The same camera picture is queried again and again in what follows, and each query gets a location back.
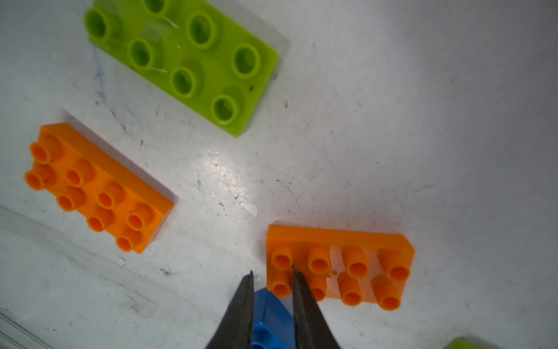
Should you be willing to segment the blue lego brick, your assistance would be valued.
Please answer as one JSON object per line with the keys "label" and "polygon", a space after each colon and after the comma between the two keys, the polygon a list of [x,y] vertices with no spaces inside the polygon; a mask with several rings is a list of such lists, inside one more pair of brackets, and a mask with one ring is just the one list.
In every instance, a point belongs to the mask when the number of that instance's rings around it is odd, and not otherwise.
{"label": "blue lego brick", "polygon": [[294,319],[265,288],[254,294],[252,349],[295,349]]}

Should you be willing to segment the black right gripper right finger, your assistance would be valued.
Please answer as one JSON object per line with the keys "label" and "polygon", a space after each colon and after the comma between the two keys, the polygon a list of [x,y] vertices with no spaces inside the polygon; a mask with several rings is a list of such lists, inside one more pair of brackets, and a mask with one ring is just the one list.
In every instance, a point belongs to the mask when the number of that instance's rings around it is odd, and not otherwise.
{"label": "black right gripper right finger", "polygon": [[296,348],[340,349],[305,276],[295,268],[293,268],[292,300],[294,307],[294,339]]}

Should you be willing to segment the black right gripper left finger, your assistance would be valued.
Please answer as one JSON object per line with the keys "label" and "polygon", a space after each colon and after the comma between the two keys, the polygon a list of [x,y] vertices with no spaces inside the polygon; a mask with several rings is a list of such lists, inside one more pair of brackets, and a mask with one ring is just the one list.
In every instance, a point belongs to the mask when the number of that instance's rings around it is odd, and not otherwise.
{"label": "black right gripper left finger", "polygon": [[254,321],[254,274],[242,279],[222,321],[206,346],[210,348],[250,349]]}

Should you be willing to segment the green lego plate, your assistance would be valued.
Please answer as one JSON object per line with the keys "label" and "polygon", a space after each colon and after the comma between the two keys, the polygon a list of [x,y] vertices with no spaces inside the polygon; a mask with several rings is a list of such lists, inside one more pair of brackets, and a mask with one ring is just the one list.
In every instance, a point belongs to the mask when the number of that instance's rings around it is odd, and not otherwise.
{"label": "green lego plate", "polygon": [[93,1],[90,42],[239,137],[280,56],[207,1]]}
{"label": "green lego plate", "polygon": [[489,349],[492,345],[472,338],[458,337],[447,344],[444,349]]}

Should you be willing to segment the orange lego plate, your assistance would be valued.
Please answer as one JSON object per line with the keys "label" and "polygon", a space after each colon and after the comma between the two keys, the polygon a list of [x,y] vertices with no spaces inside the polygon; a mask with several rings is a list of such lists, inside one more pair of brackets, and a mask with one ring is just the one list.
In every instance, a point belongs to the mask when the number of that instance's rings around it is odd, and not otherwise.
{"label": "orange lego plate", "polygon": [[293,291],[302,273],[317,301],[373,303],[397,310],[411,275],[415,249],[399,234],[270,225],[266,236],[267,290],[277,298]]}
{"label": "orange lego plate", "polygon": [[49,191],[63,211],[83,215],[94,232],[108,232],[123,252],[142,253],[174,207],[67,123],[42,126],[30,153],[27,185]]}

